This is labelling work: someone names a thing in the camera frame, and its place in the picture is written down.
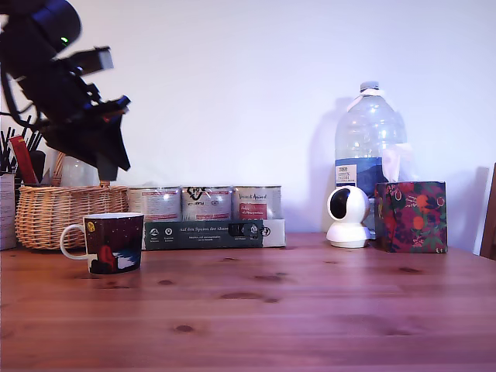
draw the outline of dark mug with red design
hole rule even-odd
[[[118,274],[135,270],[141,263],[142,213],[102,213],[83,217],[84,225],[70,225],[60,236],[60,250],[72,260],[88,260],[92,274]],[[64,238],[72,229],[84,233],[86,254],[67,252]]]

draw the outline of blue label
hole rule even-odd
[[[351,166],[349,167],[351,172],[348,172],[348,174],[345,174],[346,166]],[[336,187],[357,186],[368,198],[373,198],[375,184],[379,182],[388,182],[382,174],[381,157],[336,160]]]

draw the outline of large plastic water bottle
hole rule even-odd
[[[374,236],[374,188],[386,182],[382,174],[382,150],[406,143],[405,124],[381,97],[379,83],[366,81],[360,96],[341,118],[336,129],[336,187],[361,188],[370,199],[364,222]]]

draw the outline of cardboard box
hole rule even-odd
[[[359,157],[336,160],[336,187],[356,186],[368,198],[374,198],[377,183],[388,182],[382,174],[382,157]]]
[[[388,252],[446,253],[446,184],[398,182],[375,188],[375,233]]]
[[[14,174],[0,176],[0,250],[16,247]]]
[[[285,246],[283,219],[148,222],[145,250],[196,250]]]

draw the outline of camera lens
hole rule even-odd
[[[332,215],[337,219],[343,219],[346,215],[346,203],[348,202],[348,197],[350,196],[350,190],[348,188],[342,188],[334,193],[331,198],[330,209]]]

